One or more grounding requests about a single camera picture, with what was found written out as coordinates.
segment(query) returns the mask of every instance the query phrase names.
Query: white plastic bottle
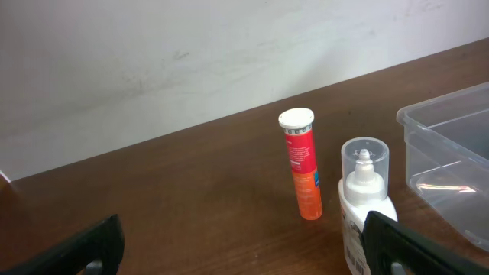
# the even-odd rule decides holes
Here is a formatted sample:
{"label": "white plastic bottle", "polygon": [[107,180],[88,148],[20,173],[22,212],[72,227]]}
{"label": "white plastic bottle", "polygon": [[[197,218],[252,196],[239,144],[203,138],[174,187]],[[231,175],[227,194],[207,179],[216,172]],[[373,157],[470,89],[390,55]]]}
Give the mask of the white plastic bottle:
{"label": "white plastic bottle", "polygon": [[357,137],[343,144],[343,178],[338,191],[342,207],[345,258],[354,275],[371,275],[360,242],[365,219],[371,210],[397,221],[389,197],[389,148],[378,139]]}

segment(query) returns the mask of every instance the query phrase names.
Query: table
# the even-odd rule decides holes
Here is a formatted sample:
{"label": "table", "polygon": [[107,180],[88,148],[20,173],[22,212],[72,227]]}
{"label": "table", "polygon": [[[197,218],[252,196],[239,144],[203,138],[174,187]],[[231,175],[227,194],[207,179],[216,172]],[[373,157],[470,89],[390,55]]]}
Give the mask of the table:
{"label": "table", "polygon": [[[479,263],[405,184],[400,108],[489,81],[489,39],[18,180],[0,192],[0,270],[118,213],[120,274],[349,274],[342,252],[340,148],[371,136],[391,151],[400,223]],[[300,218],[278,115],[307,107],[323,216]]]}

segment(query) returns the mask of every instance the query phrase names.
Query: wall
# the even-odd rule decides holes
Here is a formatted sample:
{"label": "wall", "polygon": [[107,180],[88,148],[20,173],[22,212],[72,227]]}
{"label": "wall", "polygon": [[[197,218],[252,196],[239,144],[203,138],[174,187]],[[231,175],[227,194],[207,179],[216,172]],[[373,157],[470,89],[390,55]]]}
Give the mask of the wall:
{"label": "wall", "polygon": [[4,0],[0,170],[19,179],[489,37],[487,11],[486,0]]}

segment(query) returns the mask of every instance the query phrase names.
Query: clear plastic cap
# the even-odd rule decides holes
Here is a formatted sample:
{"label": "clear plastic cap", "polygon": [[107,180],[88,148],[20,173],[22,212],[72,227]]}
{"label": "clear plastic cap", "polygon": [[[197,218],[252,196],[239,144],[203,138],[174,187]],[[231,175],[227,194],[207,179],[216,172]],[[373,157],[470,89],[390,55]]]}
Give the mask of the clear plastic cap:
{"label": "clear plastic cap", "polygon": [[352,205],[387,198],[389,147],[372,137],[357,137],[343,144],[343,193]]}

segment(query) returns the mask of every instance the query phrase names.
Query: bottle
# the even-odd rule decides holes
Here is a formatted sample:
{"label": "bottle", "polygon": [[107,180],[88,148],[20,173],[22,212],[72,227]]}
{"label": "bottle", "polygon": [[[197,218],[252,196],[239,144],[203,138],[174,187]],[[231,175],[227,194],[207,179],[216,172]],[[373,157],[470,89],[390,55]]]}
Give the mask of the bottle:
{"label": "bottle", "polygon": [[278,117],[285,132],[299,212],[306,220],[315,220],[322,215],[313,121],[314,113],[307,108],[292,108]]}
{"label": "bottle", "polygon": [[342,207],[343,247],[353,275],[371,275],[360,237],[369,211],[397,221],[396,209],[387,196],[389,147],[372,137],[357,137],[343,144],[343,178],[338,192]]}

